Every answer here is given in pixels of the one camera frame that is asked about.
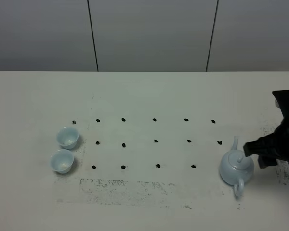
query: teapot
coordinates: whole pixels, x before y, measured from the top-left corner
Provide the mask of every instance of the teapot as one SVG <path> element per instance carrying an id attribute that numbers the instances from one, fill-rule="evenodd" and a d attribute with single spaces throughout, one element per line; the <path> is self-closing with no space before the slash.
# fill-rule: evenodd
<path id="1" fill-rule="evenodd" d="M 222 179 L 234 185 L 235 195 L 242 196 L 244 183 L 246 183 L 253 175 L 254 162 L 252 158 L 245 157 L 244 152 L 237 149 L 238 136 L 235 136 L 232 148 L 221 160 L 219 172 Z"/>

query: table surface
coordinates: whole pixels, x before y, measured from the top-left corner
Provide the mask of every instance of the table surface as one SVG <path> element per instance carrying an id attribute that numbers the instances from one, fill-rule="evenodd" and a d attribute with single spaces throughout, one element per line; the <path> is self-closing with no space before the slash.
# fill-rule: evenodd
<path id="1" fill-rule="evenodd" d="M 240 199 L 218 173 L 233 136 L 274 131 L 288 89 L 289 72 L 0 72 L 0 231 L 289 231 L 286 163 L 254 156 Z M 81 136 L 58 175 L 65 126 Z"/>

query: teapot lid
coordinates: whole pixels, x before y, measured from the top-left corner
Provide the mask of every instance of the teapot lid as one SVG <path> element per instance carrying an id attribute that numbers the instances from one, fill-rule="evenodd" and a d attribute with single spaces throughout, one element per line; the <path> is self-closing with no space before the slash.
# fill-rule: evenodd
<path id="1" fill-rule="evenodd" d="M 251 157 L 245 157 L 241 150 L 231 150 L 228 156 L 230 165 L 237 170 L 245 170 L 253 164 Z"/>

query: teapot spout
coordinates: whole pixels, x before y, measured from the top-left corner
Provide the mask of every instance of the teapot spout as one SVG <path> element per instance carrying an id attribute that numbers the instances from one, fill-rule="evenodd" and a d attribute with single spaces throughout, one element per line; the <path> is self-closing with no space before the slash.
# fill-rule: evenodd
<path id="1" fill-rule="evenodd" d="M 237 150 L 238 136 L 235 136 L 231 150 Z"/>

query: cup rim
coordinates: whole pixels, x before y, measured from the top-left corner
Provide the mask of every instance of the cup rim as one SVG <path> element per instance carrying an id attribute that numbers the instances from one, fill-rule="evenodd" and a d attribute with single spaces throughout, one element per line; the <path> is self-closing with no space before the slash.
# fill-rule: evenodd
<path id="1" fill-rule="evenodd" d="M 71 164 L 70 164 L 68 167 L 66 167 L 66 168 L 64 168 L 64 169 L 61 169 L 61 170 L 54 169 L 53 166 L 52 166 L 52 160 L 53 160 L 53 158 L 55 158 L 56 155 L 59 155 L 60 152 L 62 152 L 62 151 L 68 152 L 68 153 L 72 156 L 72 162 L 71 162 Z M 60 149 L 60 150 L 57 150 L 54 154 L 52 154 L 52 156 L 50 157 L 50 167 L 51 167 L 52 170 L 55 171 L 55 172 L 62 172 L 62 171 L 65 171 L 65 170 L 67 170 L 69 167 L 72 166 L 72 164 L 74 163 L 74 159 L 75 159 L 75 158 L 74 158 L 74 155 L 73 155 L 73 153 L 72 153 L 70 150 Z"/>
<path id="2" fill-rule="evenodd" d="M 70 143 L 70 144 L 63 144 L 63 143 L 59 142 L 58 136 L 59 136 L 60 132 L 62 132 L 64 129 L 67 129 L 67 128 L 71 128 L 71 129 L 73 129 L 74 131 L 76 131 L 76 132 L 77 132 L 77 137 L 76 137 L 76 139 L 74 140 L 74 142 L 72 142 L 72 143 Z M 67 147 L 67 146 L 70 146 L 70 145 L 74 144 L 74 143 L 78 140 L 78 138 L 79 138 L 79 132 L 78 132 L 78 130 L 77 130 L 76 128 L 73 128 L 73 127 L 63 127 L 63 128 L 61 128 L 61 129 L 58 131 L 57 136 L 56 136 L 56 140 L 57 140 L 58 144 L 59 144 L 60 146 L 62 146 L 62 147 Z"/>

